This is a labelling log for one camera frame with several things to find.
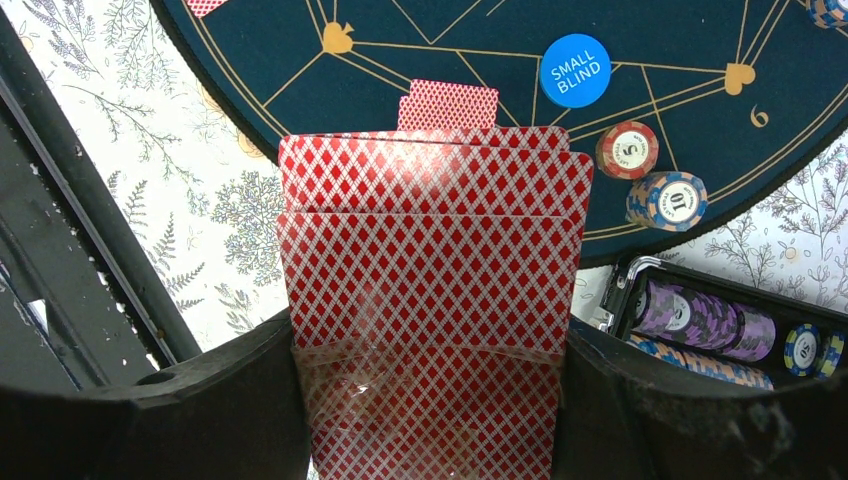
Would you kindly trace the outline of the blue ten chip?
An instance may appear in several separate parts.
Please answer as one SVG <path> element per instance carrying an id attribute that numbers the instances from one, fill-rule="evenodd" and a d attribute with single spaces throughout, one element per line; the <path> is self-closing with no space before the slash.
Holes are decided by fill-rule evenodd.
<path id="1" fill-rule="evenodd" d="M 847 0 L 808 0 L 806 9 L 813 23 L 820 28 L 847 25 Z"/>
<path id="2" fill-rule="evenodd" d="M 684 232 L 697 225 L 708 207 L 704 182 L 689 172 L 650 173 L 633 182 L 625 218 L 637 225 Z"/>

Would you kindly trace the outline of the red playing card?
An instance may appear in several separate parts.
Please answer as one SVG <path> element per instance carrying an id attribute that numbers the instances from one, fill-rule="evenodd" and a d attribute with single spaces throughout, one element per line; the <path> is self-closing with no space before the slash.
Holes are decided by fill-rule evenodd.
<path id="1" fill-rule="evenodd" d="M 484 86 L 414 79 L 409 94 L 415 102 L 416 129 L 493 128 L 499 91 Z"/>
<path id="2" fill-rule="evenodd" d="M 399 100 L 397 129 L 399 131 L 416 129 L 415 102 L 410 96 L 402 96 Z"/>
<path id="3" fill-rule="evenodd" d="M 184 3 L 196 18 L 203 18 L 228 0 L 185 0 Z"/>

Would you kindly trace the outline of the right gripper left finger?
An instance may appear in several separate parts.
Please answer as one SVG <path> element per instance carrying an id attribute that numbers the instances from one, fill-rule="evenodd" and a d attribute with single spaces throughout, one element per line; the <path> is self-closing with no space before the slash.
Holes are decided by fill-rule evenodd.
<path id="1" fill-rule="evenodd" d="M 1 390 L 5 479 L 303 479 L 310 428 L 281 311 L 130 386 Z"/>

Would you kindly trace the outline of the floral tablecloth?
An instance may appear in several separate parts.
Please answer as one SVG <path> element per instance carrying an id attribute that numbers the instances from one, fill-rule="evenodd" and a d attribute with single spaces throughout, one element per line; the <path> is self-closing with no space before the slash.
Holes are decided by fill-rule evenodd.
<path id="1" fill-rule="evenodd" d="M 145 1 L 5 1 L 37 67 L 133 234 L 204 349 L 286 304 L 271 232 L 280 176 L 166 37 Z M 847 309 L 847 233 L 790 231 L 846 181 L 840 134 L 784 186 L 664 259 L 837 312 Z"/>

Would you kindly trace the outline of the blue orange chip row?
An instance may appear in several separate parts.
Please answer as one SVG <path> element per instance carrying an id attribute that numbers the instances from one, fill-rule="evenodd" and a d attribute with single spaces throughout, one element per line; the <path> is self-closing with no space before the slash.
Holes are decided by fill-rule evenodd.
<path id="1" fill-rule="evenodd" d="M 626 343 L 669 364 L 690 372 L 751 388 L 773 390 L 774 383 L 761 370 L 691 350 L 671 346 L 658 340 L 631 334 Z"/>

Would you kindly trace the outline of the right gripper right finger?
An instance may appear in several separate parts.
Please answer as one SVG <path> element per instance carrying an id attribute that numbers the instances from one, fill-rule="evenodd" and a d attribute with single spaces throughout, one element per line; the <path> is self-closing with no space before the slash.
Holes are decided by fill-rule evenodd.
<path id="1" fill-rule="evenodd" d="M 847 378 L 760 390 L 570 324 L 555 479 L 843 479 Z"/>

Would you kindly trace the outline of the red five chip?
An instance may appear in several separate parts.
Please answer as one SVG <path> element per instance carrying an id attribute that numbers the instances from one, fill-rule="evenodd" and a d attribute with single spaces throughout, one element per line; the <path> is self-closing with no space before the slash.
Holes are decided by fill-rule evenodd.
<path id="1" fill-rule="evenodd" d="M 638 121 L 625 121 L 607 129 L 596 144 L 596 163 L 607 176 L 636 180 L 656 166 L 660 145 L 654 131 Z"/>

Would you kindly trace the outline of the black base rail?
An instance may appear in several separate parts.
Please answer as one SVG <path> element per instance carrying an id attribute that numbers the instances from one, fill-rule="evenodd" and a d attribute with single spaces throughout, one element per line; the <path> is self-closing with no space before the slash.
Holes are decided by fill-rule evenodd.
<path id="1" fill-rule="evenodd" d="M 201 350 L 8 18 L 1 21 L 1 379 L 130 385 Z"/>

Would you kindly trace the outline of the black chip carrying case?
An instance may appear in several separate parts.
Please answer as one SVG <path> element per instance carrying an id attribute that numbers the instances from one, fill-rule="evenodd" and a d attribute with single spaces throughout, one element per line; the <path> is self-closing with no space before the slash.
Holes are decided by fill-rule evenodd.
<path id="1" fill-rule="evenodd" d="M 775 390 L 847 373 L 847 317 L 675 265 L 620 261 L 595 328 L 692 373 Z"/>

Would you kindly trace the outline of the blue dealer button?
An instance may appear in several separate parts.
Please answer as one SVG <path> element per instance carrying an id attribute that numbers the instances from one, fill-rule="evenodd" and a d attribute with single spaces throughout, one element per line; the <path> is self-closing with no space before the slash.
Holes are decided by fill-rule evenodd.
<path id="1" fill-rule="evenodd" d="M 554 41 L 542 56 L 539 83 L 546 97 L 567 108 L 584 108 L 607 90 L 612 62 L 604 45 L 582 33 Z"/>

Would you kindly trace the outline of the round dark blue poker mat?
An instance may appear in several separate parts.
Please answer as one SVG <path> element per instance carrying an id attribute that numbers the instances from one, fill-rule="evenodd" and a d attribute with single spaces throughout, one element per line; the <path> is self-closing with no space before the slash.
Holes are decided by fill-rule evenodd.
<path id="1" fill-rule="evenodd" d="M 282 136 L 388 130 L 414 79 L 497 89 L 500 126 L 559 126 L 591 152 L 613 125 L 658 136 L 662 170 L 706 184 L 701 235 L 784 186 L 847 130 L 847 30 L 802 1 L 227 1 L 196 18 L 156 1 L 166 33 L 264 153 Z M 572 33 L 606 48 L 605 93 L 567 109 L 543 54 Z M 847 185 L 790 231 L 847 233 Z"/>

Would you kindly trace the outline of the purple chip row in case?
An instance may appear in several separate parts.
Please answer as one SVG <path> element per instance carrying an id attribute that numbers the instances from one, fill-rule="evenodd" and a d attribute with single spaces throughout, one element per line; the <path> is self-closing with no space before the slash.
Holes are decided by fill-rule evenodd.
<path id="1" fill-rule="evenodd" d="M 652 279 L 636 297 L 633 329 L 745 362 L 765 359 L 777 337 L 758 308 Z"/>

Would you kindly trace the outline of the red card deck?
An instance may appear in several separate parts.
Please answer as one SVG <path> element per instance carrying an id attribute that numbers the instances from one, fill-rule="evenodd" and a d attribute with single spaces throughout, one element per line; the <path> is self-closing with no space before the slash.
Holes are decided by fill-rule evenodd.
<path id="1" fill-rule="evenodd" d="M 547 479 L 594 167 L 561 127 L 290 135 L 279 216 L 323 479 Z"/>

